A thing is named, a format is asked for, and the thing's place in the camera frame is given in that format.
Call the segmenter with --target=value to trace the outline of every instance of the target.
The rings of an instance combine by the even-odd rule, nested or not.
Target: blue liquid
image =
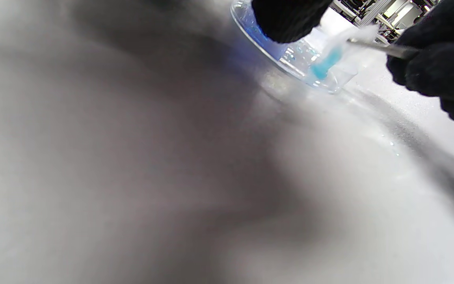
[[[339,60],[342,58],[342,49],[341,47],[334,47],[327,56],[320,60],[319,62],[313,63],[309,70],[319,80],[326,79],[328,75],[328,70],[333,67]]]

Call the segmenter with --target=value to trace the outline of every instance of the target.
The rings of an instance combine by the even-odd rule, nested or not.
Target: gloved hand
[[[411,60],[388,57],[393,81],[429,97],[454,120],[454,0],[441,0],[422,21],[396,41],[422,49]]]
[[[262,32],[277,43],[292,43],[320,24],[332,0],[253,0]]]

